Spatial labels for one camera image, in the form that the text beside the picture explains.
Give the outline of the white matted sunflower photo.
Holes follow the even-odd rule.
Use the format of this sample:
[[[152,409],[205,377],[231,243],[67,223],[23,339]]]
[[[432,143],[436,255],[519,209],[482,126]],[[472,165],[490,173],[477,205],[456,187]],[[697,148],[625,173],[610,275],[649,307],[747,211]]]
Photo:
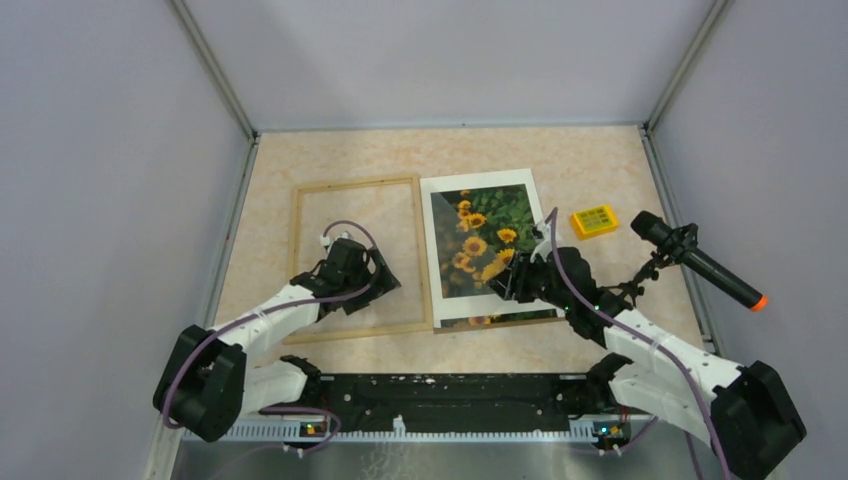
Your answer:
[[[504,301],[488,286],[536,246],[531,230],[543,213],[530,169],[423,178],[420,194],[433,328],[449,318],[557,309]]]

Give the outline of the light wooden picture frame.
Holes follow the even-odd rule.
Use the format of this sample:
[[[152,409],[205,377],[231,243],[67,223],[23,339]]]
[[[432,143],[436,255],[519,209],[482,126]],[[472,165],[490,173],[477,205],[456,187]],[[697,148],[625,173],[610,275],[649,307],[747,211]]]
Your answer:
[[[291,213],[289,216],[289,241],[288,241],[288,275],[293,277],[297,274],[293,274],[290,270],[290,261],[297,255],[298,252],[298,239],[297,239],[297,223],[300,218],[300,208],[301,208],[301,195],[303,193],[309,192],[322,192],[334,189],[346,189],[346,188],[359,188],[359,187],[370,187],[370,186],[380,186],[380,185],[392,185],[407,182],[412,185],[413,190],[413,201],[415,204],[416,219],[418,222],[417,232],[419,235],[418,245],[419,245],[419,255],[421,261],[421,271],[422,271],[422,287],[423,294],[425,295],[426,308],[425,313],[427,314],[427,324],[422,328],[416,328],[414,326],[400,326],[396,329],[386,329],[382,332],[378,332],[372,336],[361,336],[354,332],[349,332],[347,334],[340,334],[338,336],[329,335],[327,337],[322,337],[318,335],[312,336],[299,336],[297,334],[298,331],[306,328],[302,328],[290,336],[286,337],[283,341],[285,345],[296,345],[296,344],[308,344],[308,343],[317,343],[317,342],[326,342],[326,341],[338,341],[338,340],[347,340],[347,339],[357,339],[357,338],[368,338],[375,336],[385,336],[385,335],[396,335],[396,334],[407,334],[421,331],[430,332],[433,328],[433,314],[432,314],[432,304],[431,304],[431,289],[429,284],[428,277],[428,266],[427,266],[427,252],[426,252],[426,243],[425,243],[425,235],[424,235],[424,221],[423,214],[421,208],[421,195],[420,195],[420,177],[417,174],[401,174],[401,175],[393,175],[393,176],[382,176],[382,177],[371,177],[371,178],[359,178],[353,180],[339,180],[339,181],[322,181],[322,182],[314,182],[301,184],[293,188],[292,191],[292,201],[291,201]],[[354,240],[365,245],[366,247],[376,246],[374,237],[370,234],[368,230],[366,233],[363,233],[361,230],[352,227],[350,225],[344,225],[340,230],[336,229],[332,231],[333,234],[341,233],[343,230],[347,230],[354,237]]]

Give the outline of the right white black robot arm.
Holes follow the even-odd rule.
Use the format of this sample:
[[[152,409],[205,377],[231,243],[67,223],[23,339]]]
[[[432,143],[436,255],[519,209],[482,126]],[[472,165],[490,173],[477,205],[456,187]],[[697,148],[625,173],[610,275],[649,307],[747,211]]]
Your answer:
[[[707,445],[726,475],[765,479],[807,436],[774,368],[742,365],[671,334],[599,286],[573,247],[495,260],[481,278],[503,300],[562,310],[578,335],[606,350],[586,385],[594,409],[622,405],[673,425]]]

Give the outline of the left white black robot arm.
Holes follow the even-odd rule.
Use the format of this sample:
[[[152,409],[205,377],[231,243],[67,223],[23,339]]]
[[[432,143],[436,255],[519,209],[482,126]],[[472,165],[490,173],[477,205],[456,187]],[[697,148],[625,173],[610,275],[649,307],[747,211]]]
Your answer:
[[[338,238],[310,270],[269,300],[216,328],[198,325],[178,336],[152,403],[169,429],[220,439],[245,415],[287,404],[308,413],[319,404],[315,369],[302,360],[259,361],[280,342],[331,313],[351,315],[400,288],[379,249]]]

